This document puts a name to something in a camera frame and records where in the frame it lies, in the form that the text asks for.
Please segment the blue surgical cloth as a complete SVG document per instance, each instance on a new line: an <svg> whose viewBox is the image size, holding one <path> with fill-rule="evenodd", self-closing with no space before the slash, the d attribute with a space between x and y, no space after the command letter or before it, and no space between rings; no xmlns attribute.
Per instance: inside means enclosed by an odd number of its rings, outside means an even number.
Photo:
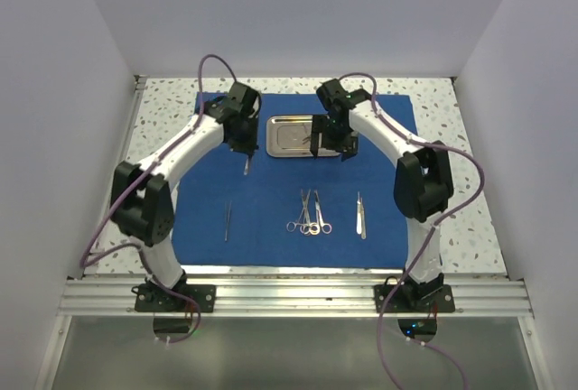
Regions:
<svg viewBox="0 0 578 390"><path fill-rule="evenodd" d="M221 145L181 179L172 244L183 265L266 265L331 268L401 268L407 257L406 220L393 198L395 166L368 139L343 161L273 158L260 148L243 174L246 157ZM332 232L288 232L317 190ZM367 238L356 233L356 200L363 199ZM232 200L228 242L225 207Z"/></svg>

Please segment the steel forceps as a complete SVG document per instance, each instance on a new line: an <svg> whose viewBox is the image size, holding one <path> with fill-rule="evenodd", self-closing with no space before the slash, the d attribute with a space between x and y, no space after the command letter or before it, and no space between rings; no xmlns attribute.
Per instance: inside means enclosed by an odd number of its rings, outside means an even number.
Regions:
<svg viewBox="0 0 578 390"><path fill-rule="evenodd" d="M228 235L229 235L229 227L230 227L230 218L232 212L232 200L227 202L225 207L225 232L224 232L224 241L228 242Z"/></svg>

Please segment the steel scalpel handle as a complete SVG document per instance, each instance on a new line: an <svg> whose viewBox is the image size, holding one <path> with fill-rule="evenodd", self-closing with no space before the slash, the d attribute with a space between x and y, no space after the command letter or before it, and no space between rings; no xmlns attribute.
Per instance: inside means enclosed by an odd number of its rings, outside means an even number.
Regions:
<svg viewBox="0 0 578 390"><path fill-rule="evenodd" d="M363 199L359 200L359 235L362 239L367 238L365 207L363 204Z"/></svg>

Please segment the steel hemostat clamp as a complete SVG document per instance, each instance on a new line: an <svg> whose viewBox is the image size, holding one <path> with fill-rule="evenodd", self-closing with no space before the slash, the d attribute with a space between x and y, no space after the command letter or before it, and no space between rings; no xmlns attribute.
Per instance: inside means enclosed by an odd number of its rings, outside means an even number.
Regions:
<svg viewBox="0 0 578 390"><path fill-rule="evenodd" d="M286 228L286 230L287 230L288 232L294 232L294 231L296 231L296 230L298 230L299 232L301 232L301 231L300 231L300 226L301 226L301 224L302 224L302 216L303 216L302 209L301 209L300 215L298 216L297 220L289 221L289 222L286 224L285 228Z"/></svg>

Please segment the steel surgical scissors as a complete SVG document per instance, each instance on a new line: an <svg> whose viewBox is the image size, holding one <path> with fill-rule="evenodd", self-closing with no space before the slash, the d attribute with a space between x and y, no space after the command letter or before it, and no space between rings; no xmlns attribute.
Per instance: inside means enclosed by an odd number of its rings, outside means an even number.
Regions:
<svg viewBox="0 0 578 390"><path fill-rule="evenodd" d="M314 205L315 205L316 222L319 227L319 231L324 235L329 235L332 232L332 225L324 220L322 214L321 200L317 190L314 191Z"/></svg>

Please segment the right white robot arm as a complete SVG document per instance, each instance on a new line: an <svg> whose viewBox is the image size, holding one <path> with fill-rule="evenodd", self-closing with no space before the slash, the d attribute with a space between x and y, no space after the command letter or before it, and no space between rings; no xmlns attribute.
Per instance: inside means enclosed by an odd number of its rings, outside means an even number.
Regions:
<svg viewBox="0 0 578 390"><path fill-rule="evenodd" d="M422 311L434 301L434 289L443 284L439 235L433 223L434 216L448 209L454 193L447 147L414 135L376 101L334 97L322 105L325 112L312 117L314 157L322 149L346 161L357 154L363 136L396 168L393 198L408 229L402 299L410 310Z"/></svg>

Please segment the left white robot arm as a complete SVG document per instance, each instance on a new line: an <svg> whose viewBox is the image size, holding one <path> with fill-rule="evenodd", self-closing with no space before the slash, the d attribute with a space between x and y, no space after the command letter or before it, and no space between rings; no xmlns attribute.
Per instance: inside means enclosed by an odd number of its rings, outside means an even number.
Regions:
<svg viewBox="0 0 578 390"><path fill-rule="evenodd" d="M172 192L202 157L222 144L253 156L257 129L258 115L253 113L195 115L156 152L137 163L121 162L114 171L110 220L136 245L158 286L155 299L167 311L178 311L188 299L170 239L175 220Z"/></svg>

